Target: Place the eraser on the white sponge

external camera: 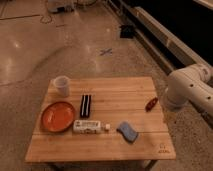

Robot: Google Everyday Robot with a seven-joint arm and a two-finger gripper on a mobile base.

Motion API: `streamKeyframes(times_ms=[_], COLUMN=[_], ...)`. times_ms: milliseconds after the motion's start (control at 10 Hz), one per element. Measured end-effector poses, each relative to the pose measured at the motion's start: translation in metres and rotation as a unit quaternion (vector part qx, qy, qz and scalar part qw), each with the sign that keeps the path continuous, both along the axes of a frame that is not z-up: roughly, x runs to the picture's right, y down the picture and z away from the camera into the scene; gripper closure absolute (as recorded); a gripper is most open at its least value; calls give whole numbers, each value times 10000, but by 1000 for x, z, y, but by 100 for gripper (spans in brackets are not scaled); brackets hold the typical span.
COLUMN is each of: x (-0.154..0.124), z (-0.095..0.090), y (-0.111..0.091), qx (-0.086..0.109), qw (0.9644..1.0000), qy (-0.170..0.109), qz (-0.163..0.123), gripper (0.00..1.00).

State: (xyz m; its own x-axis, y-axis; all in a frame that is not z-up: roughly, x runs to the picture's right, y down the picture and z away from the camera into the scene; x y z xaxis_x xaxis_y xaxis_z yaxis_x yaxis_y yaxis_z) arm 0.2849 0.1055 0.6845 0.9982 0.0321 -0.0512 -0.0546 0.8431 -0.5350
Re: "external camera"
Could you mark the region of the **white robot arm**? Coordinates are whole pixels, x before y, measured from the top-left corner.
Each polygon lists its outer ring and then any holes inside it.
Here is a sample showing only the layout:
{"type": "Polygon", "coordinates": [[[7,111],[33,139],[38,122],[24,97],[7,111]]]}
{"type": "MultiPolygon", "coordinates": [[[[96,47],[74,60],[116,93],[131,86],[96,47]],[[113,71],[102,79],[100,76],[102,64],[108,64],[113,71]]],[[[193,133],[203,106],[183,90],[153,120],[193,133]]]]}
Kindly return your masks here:
{"type": "Polygon", "coordinates": [[[179,111],[188,101],[198,106],[201,117],[213,129],[213,87],[208,85],[212,74],[208,66],[198,63],[172,71],[162,105],[169,111],[179,111]]]}

